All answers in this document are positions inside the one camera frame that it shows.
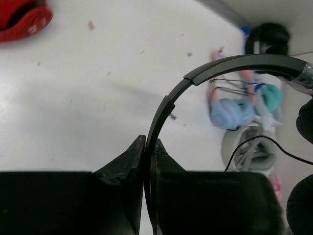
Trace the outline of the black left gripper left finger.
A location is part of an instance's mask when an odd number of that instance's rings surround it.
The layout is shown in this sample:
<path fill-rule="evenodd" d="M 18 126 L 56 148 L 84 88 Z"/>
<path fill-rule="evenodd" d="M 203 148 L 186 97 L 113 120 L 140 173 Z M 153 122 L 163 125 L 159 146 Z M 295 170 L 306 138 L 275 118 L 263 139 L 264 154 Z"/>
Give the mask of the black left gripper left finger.
<path fill-rule="evenodd" d="M 96 234 L 139 233 L 145 144 L 146 137 L 139 135 L 127 150 L 93 173 L 101 182 L 94 196 Z"/>

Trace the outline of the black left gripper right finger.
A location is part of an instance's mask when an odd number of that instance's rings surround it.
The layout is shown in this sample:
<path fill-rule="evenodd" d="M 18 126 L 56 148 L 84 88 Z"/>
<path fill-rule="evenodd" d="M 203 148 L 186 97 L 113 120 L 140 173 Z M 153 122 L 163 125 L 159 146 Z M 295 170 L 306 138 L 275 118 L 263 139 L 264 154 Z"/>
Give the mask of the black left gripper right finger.
<path fill-rule="evenodd" d="M 157 141 L 150 183 L 156 235 L 283 232 L 281 207 L 260 173 L 187 171 Z"/>

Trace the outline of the black wired headphones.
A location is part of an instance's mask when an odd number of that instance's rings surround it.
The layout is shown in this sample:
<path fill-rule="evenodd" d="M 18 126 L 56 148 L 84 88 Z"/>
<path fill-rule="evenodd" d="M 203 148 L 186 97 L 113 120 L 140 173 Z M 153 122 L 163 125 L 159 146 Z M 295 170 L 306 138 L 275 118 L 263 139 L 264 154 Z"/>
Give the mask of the black wired headphones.
<path fill-rule="evenodd" d="M 153 227 L 153 208 L 151 203 L 151 172 L 152 153 L 154 151 L 160 131 L 175 108 L 175 101 L 192 85 L 198 86 L 212 78 L 229 72 L 243 70 L 265 71 L 276 76 L 297 91 L 312 95 L 313 93 L 313 67 L 310 63 L 283 55 L 251 54 L 226 57 L 202 65 L 189 72 L 176 87 L 164 97 L 154 116 L 149 130 L 145 150 L 144 190 L 150 221 Z"/>

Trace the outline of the grey headphones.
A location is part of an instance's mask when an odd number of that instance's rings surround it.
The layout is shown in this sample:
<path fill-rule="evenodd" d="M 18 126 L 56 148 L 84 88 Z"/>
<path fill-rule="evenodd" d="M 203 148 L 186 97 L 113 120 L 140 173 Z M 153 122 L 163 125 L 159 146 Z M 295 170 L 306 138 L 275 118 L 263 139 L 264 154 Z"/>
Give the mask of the grey headphones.
<path fill-rule="evenodd" d="M 230 171 L 257 172 L 267 177 L 274 171 L 277 160 L 274 144 L 266 138 L 251 139 L 258 135 L 276 139 L 272 131 L 262 130 L 262 127 L 255 122 L 235 131 L 226 131 L 221 156 L 224 165 Z"/>

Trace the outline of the pink blue cat-ear headphones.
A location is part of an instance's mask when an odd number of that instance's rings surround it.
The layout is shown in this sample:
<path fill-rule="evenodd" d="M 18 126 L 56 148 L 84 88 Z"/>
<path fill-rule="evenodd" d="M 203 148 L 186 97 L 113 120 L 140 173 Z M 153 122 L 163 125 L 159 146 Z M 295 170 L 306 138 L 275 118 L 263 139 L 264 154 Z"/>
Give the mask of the pink blue cat-ear headphones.
<path fill-rule="evenodd" d="M 221 129 L 237 130 L 254 120 L 256 103 L 254 74 L 239 72 L 240 80 L 227 79 L 219 75 L 209 81 L 208 107 L 211 122 Z M 240 94 L 242 98 L 221 98 L 219 91 Z"/>

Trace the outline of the teal and white headphones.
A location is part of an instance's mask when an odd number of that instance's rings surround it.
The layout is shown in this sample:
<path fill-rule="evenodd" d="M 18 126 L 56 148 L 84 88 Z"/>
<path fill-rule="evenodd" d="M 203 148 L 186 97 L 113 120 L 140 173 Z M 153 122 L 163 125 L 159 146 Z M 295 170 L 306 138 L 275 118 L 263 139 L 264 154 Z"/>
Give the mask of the teal and white headphones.
<path fill-rule="evenodd" d="M 268 83 L 260 83 L 255 87 L 255 114 L 260 117 L 259 122 L 263 130 L 282 125 L 281 105 L 283 94 L 280 89 Z"/>

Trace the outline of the red and black headphones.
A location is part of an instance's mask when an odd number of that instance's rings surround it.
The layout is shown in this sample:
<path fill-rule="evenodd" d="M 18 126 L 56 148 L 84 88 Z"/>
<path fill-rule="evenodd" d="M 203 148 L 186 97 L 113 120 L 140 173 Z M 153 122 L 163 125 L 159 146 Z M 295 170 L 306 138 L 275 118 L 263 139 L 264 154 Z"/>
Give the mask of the red and black headphones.
<path fill-rule="evenodd" d="M 0 42 L 31 37 L 43 30 L 52 17 L 45 0 L 1 0 Z"/>

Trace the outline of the black headphones in corner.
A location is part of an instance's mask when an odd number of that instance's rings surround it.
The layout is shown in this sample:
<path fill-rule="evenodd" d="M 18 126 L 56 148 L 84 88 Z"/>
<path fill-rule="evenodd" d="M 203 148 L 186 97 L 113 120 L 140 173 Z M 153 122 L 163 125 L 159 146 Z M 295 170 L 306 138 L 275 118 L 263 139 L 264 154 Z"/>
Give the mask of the black headphones in corner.
<path fill-rule="evenodd" d="M 253 28 L 245 43 L 245 54 L 288 55 L 290 33 L 278 23 L 263 23 Z"/>

